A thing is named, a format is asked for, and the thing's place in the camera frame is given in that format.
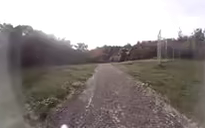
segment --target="white sky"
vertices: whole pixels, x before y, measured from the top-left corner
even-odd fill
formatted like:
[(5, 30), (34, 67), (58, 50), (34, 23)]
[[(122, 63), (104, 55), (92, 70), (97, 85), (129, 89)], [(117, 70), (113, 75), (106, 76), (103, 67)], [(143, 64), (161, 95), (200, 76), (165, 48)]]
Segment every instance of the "white sky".
[(26, 24), (89, 48), (205, 28), (205, 0), (0, 0), (0, 23)]

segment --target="treeline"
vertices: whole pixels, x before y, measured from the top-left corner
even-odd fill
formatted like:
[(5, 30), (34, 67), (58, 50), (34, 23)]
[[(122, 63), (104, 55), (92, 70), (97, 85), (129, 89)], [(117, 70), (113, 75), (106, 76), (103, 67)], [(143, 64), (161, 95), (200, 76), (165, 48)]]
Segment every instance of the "treeline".
[[(157, 56), (157, 43), (138, 41), (89, 51), (84, 43), (72, 45), (31, 26), (0, 25), (0, 50), (7, 52), (12, 68), (151, 59)], [(163, 58), (205, 59), (205, 30), (195, 29), (191, 35), (179, 31), (177, 39), (163, 39), (161, 47)]]
[(72, 45), (69, 40), (33, 29), (31, 26), (0, 24), (0, 50), (8, 49), (11, 67), (33, 67), (86, 63), (87, 45)]
[[(138, 41), (133, 46), (104, 46), (97, 48), (101, 53), (97, 58), (104, 62), (151, 59), (157, 57), (157, 43), (154, 40)], [(191, 35), (179, 31), (177, 39), (161, 40), (161, 55), (163, 58), (205, 59), (205, 30), (195, 29)]]

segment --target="grass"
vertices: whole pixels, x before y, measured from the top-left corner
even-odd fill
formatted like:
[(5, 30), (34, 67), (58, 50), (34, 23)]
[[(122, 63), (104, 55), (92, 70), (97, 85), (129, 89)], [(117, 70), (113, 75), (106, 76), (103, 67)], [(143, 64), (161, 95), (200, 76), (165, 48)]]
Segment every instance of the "grass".
[(149, 83), (189, 118), (199, 118), (195, 106), (203, 80), (202, 61), (176, 60), (165, 62), (162, 66), (156, 61), (132, 61), (117, 65), (134, 78)]
[(94, 64), (32, 68), (23, 71), (28, 120), (44, 121), (50, 110), (84, 87)]

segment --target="pole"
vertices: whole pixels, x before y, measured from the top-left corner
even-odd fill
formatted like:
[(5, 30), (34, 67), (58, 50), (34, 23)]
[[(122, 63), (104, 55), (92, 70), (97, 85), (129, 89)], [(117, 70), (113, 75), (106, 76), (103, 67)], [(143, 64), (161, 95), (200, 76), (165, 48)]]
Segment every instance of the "pole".
[(166, 45), (166, 47), (165, 47), (165, 54), (166, 54), (166, 59), (168, 58), (167, 57), (167, 40), (165, 41), (165, 45)]
[(158, 60), (158, 64), (160, 65), (161, 64), (161, 30), (159, 31), (159, 34), (158, 34), (158, 41), (157, 41), (157, 60)]
[(173, 48), (173, 51), (172, 51), (172, 59), (174, 61), (174, 48)]

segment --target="dirt road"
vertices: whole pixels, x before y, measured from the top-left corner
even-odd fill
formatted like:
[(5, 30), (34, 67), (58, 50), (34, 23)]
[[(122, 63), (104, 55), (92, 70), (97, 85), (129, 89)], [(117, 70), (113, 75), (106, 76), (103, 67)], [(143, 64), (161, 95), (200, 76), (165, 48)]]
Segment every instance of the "dirt road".
[(151, 89), (110, 64), (99, 65), (86, 90), (50, 118), (51, 127), (190, 128), (195, 124)]

